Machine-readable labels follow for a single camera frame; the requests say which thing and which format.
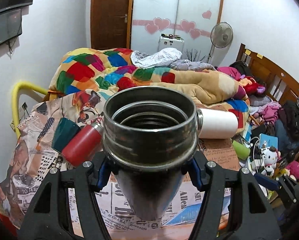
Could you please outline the brown wooden door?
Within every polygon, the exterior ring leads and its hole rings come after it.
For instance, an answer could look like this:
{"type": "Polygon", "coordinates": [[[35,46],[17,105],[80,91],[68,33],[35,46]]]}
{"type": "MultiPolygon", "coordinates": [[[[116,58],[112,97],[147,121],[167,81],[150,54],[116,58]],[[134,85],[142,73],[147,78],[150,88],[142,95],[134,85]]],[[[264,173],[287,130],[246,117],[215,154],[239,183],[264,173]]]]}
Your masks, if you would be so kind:
{"type": "Polygon", "coordinates": [[[129,48],[133,0],[91,0],[93,49],[129,48]]]}

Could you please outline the white cabinet with items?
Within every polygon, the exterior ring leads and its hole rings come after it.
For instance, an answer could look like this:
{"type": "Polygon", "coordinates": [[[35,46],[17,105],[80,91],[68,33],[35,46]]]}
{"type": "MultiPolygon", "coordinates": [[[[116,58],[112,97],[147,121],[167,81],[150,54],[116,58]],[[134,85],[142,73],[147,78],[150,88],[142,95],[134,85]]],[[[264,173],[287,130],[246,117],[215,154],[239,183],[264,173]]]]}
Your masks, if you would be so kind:
{"type": "Polygon", "coordinates": [[[180,52],[184,50],[185,41],[178,35],[172,34],[161,34],[158,42],[158,51],[161,51],[164,48],[175,48],[180,52]]]}

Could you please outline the pile of clothes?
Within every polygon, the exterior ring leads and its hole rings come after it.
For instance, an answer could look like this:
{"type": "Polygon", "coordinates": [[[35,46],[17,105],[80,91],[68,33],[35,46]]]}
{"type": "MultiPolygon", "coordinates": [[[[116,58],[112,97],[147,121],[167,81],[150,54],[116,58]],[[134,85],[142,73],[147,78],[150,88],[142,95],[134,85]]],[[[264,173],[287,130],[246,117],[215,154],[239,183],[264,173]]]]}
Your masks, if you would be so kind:
{"type": "Polygon", "coordinates": [[[296,102],[286,101],[283,105],[266,95],[266,84],[254,77],[243,61],[236,61],[218,71],[229,75],[243,84],[250,100],[250,117],[253,119],[251,140],[261,133],[278,138],[278,150],[282,154],[299,151],[299,98],[296,102]]]}

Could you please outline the black steel thermos bottle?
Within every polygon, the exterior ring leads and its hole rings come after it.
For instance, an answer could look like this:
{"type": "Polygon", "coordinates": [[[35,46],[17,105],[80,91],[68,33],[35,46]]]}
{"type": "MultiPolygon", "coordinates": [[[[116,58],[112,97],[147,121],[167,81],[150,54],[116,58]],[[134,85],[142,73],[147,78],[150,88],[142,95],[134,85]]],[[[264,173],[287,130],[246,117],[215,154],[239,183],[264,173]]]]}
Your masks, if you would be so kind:
{"type": "Polygon", "coordinates": [[[135,215],[159,219],[197,149],[197,111],[185,94],[155,86],[122,90],[104,105],[103,149],[135,215]]]}

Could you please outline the white steel tumbler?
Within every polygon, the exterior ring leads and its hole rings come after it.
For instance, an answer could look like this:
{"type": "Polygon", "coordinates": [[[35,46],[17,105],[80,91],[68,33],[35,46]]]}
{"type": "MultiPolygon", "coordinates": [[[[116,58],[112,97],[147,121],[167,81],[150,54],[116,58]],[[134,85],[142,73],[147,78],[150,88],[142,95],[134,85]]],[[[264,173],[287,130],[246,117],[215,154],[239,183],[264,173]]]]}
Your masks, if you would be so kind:
{"type": "Polygon", "coordinates": [[[234,113],[214,109],[197,109],[197,132],[199,139],[229,139],[238,129],[234,113]]]}

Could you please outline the wooden bed headboard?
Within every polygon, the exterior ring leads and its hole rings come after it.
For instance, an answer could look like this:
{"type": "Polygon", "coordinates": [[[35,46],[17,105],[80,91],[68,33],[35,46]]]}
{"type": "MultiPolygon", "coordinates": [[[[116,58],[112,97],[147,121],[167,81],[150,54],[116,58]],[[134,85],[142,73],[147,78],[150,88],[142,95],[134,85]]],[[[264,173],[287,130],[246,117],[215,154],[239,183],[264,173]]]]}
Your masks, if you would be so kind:
{"type": "Polygon", "coordinates": [[[288,100],[296,102],[299,98],[299,83],[270,59],[250,51],[242,43],[236,60],[244,61],[252,75],[266,84],[266,95],[274,101],[283,105],[288,100]]]}

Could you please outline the standing electric fan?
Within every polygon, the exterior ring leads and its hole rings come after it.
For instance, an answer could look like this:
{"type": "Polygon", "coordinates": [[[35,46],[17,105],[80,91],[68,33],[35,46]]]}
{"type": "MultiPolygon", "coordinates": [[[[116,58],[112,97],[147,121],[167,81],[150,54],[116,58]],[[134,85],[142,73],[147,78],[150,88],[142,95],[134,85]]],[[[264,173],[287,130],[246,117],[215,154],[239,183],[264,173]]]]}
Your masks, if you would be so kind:
{"type": "Polygon", "coordinates": [[[209,63],[212,59],[214,50],[226,48],[233,40],[233,29],[232,26],[227,22],[220,22],[216,24],[211,33],[210,33],[210,41],[211,41],[211,49],[207,56],[207,63],[209,63]]]}

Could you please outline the newspaper print tablecloth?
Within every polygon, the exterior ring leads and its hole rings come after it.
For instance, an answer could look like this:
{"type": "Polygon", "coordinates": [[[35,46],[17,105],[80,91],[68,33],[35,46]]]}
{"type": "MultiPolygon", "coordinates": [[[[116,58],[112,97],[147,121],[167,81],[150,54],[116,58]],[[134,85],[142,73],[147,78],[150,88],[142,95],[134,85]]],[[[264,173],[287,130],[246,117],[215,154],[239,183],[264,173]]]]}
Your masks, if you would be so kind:
{"type": "MultiPolygon", "coordinates": [[[[0,212],[6,226],[18,230],[30,201],[51,168],[62,171],[72,165],[52,148],[55,130],[62,118],[80,128],[102,122],[101,113],[111,92],[91,89],[35,105],[19,125],[20,138],[0,183],[0,212]]],[[[185,177],[164,215],[142,221],[130,209],[114,177],[96,194],[101,215],[113,239],[188,239],[197,218],[203,194],[185,177]]]]}

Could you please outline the green cup on bed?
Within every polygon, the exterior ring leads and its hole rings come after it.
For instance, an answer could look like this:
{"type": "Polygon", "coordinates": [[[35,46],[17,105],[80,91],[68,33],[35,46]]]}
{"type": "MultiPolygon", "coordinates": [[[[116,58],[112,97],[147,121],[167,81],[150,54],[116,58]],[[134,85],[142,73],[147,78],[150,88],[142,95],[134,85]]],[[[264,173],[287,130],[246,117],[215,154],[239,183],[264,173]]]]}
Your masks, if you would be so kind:
{"type": "Polygon", "coordinates": [[[250,148],[244,146],[243,144],[235,140],[232,142],[232,145],[239,159],[246,160],[248,158],[250,154],[250,148]]]}

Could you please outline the colourful patchwork blanket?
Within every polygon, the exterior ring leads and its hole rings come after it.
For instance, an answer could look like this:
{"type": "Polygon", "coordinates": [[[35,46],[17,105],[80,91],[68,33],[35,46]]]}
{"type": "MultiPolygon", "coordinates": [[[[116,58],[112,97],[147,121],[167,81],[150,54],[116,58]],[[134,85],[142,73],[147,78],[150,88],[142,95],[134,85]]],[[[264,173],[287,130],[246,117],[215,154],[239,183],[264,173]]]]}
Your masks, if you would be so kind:
{"type": "Polygon", "coordinates": [[[87,89],[111,96],[135,86],[162,86],[179,90],[198,107],[228,111],[238,119],[237,132],[245,128],[250,102],[238,81],[217,70],[143,69],[132,64],[132,50],[78,48],[66,53],[49,89],[71,94],[87,89]]]}

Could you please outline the red thermos bottle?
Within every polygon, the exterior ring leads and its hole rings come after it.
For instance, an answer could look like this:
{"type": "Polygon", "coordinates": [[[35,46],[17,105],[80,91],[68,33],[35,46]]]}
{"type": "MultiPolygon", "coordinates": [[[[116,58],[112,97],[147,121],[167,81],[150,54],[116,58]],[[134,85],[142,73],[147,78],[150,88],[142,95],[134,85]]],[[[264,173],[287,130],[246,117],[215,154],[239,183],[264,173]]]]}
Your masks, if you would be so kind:
{"type": "Polygon", "coordinates": [[[91,160],[102,149],[103,126],[94,122],[84,126],[64,147],[63,157],[74,167],[91,160]]]}

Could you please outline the dark green cup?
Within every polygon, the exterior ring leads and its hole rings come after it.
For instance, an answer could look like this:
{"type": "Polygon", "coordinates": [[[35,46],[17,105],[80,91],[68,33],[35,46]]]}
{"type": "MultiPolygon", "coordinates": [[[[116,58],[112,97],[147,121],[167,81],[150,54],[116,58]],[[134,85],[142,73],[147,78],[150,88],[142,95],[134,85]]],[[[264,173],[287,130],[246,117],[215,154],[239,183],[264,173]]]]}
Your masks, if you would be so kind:
{"type": "Polygon", "coordinates": [[[61,118],[55,130],[51,147],[61,153],[80,130],[81,128],[75,122],[67,118],[61,118]]]}

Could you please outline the hello kitty plush toy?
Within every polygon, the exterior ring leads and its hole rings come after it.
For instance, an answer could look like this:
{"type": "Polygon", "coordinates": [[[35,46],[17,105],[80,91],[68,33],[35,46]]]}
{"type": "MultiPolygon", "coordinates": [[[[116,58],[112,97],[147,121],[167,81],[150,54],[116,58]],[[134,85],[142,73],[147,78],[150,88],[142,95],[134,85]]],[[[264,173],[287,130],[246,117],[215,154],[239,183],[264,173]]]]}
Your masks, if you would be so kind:
{"type": "Polygon", "coordinates": [[[274,146],[266,147],[261,150],[261,157],[260,173],[272,178],[277,167],[280,152],[274,146]]]}

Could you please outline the white patterned cloth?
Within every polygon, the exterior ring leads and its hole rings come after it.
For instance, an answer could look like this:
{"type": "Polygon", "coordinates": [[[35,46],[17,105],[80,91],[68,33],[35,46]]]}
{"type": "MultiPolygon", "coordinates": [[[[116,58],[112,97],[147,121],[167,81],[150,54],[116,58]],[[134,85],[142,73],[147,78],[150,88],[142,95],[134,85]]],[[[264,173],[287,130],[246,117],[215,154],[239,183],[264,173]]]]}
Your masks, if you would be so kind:
{"type": "Polygon", "coordinates": [[[140,51],[133,51],[130,60],[133,65],[148,69],[152,67],[167,67],[174,70],[193,70],[193,71],[203,71],[203,70],[216,70],[216,68],[202,61],[192,62],[187,59],[181,59],[182,52],[176,48],[164,48],[152,55],[142,53],[140,51]]]}

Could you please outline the blue box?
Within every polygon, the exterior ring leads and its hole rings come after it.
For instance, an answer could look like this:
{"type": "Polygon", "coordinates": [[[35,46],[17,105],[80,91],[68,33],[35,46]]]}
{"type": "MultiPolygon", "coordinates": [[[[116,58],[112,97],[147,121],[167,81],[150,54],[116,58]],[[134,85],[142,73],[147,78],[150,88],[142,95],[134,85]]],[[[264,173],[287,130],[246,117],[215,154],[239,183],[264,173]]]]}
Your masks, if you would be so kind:
{"type": "Polygon", "coordinates": [[[266,147],[273,146],[274,148],[278,149],[278,138],[275,136],[267,135],[261,133],[259,135],[259,148],[263,149],[266,147]]]}

